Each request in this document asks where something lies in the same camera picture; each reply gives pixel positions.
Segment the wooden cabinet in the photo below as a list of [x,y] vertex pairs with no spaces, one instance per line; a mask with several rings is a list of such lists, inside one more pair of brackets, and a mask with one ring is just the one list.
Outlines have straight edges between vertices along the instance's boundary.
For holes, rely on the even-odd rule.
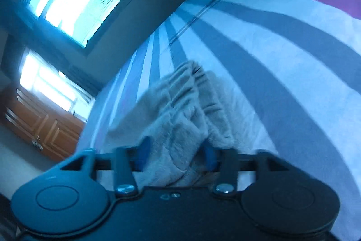
[[74,153],[85,123],[46,96],[9,86],[1,105],[3,124],[44,155],[62,161]]

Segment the folded fabric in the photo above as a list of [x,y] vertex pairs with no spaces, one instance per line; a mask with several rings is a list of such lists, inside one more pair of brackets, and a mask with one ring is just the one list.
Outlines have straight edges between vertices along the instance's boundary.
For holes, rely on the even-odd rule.
[[[198,181],[204,164],[195,155],[202,143],[220,148],[235,146],[230,124],[209,79],[197,63],[189,61],[152,85],[120,123],[108,131],[102,152],[137,146],[152,138],[147,166],[134,173],[144,186],[188,186]],[[100,183],[111,190],[110,173]]]

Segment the striped bedsheet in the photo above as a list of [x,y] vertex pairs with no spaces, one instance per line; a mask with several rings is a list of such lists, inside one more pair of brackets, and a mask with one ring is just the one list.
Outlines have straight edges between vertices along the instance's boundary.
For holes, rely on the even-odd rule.
[[79,141],[100,148],[144,91],[192,59],[231,89],[254,149],[329,184],[340,240],[361,237],[361,1],[187,0],[101,94]]

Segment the wall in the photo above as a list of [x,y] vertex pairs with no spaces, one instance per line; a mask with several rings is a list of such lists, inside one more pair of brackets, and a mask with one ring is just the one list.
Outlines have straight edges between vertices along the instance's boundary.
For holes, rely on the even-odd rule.
[[11,199],[15,191],[55,163],[0,124],[0,193]]
[[58,39],[53,43],[69,62],[99,82],[107,83],[141,43],[184,1],[122,0],[115,8],[118,17],[88,56],[82,55],[65,40]]
[[[2,60],[2,53],[4,52],[7,38],[8,32],[6,32],[5,29],[0,27],[0,62]],[[10,79],[6,77],[2,71],[0,71],[0,91],[2,91],[9,83]]]
[[78,99],[73,107],[73,114],[80,120],[86,122],[94,106],[94,103],[95,98],[92,99],[88,104],[85,101]]

